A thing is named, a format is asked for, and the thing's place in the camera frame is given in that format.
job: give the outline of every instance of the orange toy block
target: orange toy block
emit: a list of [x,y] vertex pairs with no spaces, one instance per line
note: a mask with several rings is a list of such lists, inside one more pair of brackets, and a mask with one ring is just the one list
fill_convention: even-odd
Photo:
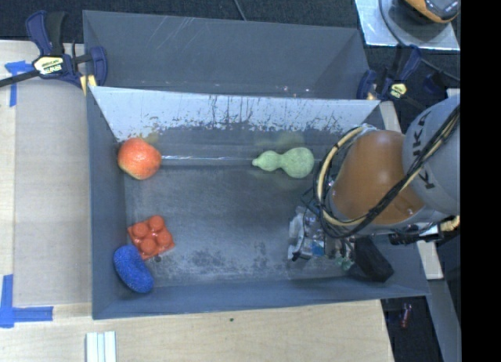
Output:
[[127,231],[143,260],[153,258],[175,246],[172,234],[161,215],[152,215],[149,219],[131,225]]

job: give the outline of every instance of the blue tape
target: blue tape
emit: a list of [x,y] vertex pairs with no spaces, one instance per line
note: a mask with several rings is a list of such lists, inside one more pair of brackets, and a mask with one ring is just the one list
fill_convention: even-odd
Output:
[[[17,74],[22,74],[23,72],[30,72],[34,68],[31,64],[26,61],[14,61],[13,63],[7,63],[5,68],[12,76]],[[16,106],[17,103],[17,85],[14,83],[10,86],[10,101],[9,107]]]
[[13,307],[13,275],[3,277],[0,303],[0,328],[13,328],[15,323],[28,321],[52,321],[53,306],[30,308]]

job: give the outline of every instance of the blue sponge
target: blue sponge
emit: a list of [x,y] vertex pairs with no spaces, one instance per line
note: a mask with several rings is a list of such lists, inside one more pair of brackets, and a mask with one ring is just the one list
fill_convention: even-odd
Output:
[[153,276],[134,245],[119,247],[114,253],[113,263],[118,276],[131,290],[146,293],[153,289]]

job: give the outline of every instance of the green gourd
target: green gourd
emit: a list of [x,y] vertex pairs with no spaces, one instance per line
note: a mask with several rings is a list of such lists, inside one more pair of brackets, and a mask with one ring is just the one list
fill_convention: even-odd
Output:
[[281,168],[292,178],[304,178],[313,170],[315,158],[306,147],[295,147],[284,154],[267,150],[252,161],[252,165],[265,171]]

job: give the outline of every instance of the wooden table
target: wooden table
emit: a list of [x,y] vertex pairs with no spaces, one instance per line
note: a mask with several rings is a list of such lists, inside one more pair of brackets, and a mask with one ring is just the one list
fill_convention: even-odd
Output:
[[[0,54],[4,78],[16,46]],[[0,89],[0,144],[0,274],[8,275],[16,271],[16,108],[8,88]],[[88,302],[54,305],[53,321],[0,328],[0,360],[84,361],[85,335],[95,331],[115,331],[120,362],[394,360],[379,300],[116,320],[93,320],[90,309]]]

